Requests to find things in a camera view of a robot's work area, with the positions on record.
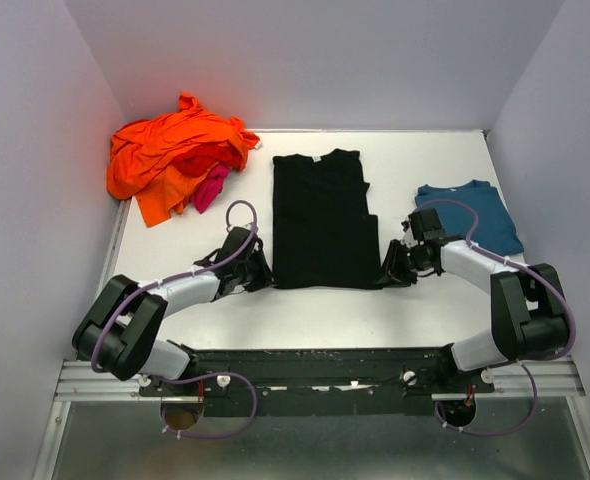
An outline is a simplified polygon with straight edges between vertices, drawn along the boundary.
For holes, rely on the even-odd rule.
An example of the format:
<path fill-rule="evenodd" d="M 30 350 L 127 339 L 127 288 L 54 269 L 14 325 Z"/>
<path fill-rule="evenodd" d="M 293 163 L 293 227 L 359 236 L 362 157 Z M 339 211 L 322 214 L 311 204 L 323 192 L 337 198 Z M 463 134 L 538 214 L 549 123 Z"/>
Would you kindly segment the black printed t shirt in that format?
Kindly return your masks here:
<path fill-rule="evenodd" d="M 275 156 L 273 178 L 275 287 L 378 289 L 378 217 L 360 152 Z"/>

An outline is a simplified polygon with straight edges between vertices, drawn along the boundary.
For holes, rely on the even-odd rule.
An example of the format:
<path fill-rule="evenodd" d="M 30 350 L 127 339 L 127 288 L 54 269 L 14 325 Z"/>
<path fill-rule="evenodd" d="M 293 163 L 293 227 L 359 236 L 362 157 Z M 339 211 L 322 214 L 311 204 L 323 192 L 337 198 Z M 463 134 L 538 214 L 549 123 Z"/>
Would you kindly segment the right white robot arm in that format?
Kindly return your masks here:
<path fill-rule="evenodd" d="M 434 208 L 416 208 L 402 223 L 404 238 L 393 240 L 383 262 L 382 287 L 406 288 L 424 274 L 455 275 L 489 295 L 488 330 L 442 348 L 435 379 L 455 392 L 471 371 L 522 360 L 566 355 L 576 339 L 576 322 L 557 271 L 549 264 L 526 265 L 502 257 L 466 235 L 449 236 Z"/>

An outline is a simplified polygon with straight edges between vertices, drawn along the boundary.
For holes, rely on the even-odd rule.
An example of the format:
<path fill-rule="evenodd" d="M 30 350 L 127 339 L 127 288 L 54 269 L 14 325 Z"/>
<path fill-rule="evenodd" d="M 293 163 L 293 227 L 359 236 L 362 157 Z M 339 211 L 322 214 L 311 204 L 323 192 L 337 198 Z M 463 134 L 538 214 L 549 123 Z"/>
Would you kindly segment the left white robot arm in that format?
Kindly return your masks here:
<path fill-rule="evenodd" d="M 255 292 L 271 283 L 262 240 L 254 230 L 234 227 L 220 248 L 186 272 L 149 282 L 112 277 L 77 327 L 72 346 L 97 371 L 119 380 L 161 377 L 172 393 L 184 395 L 195 387 L 197 372 L 187 348 L 158 338 L 163 320 L 238 289 Z"/>

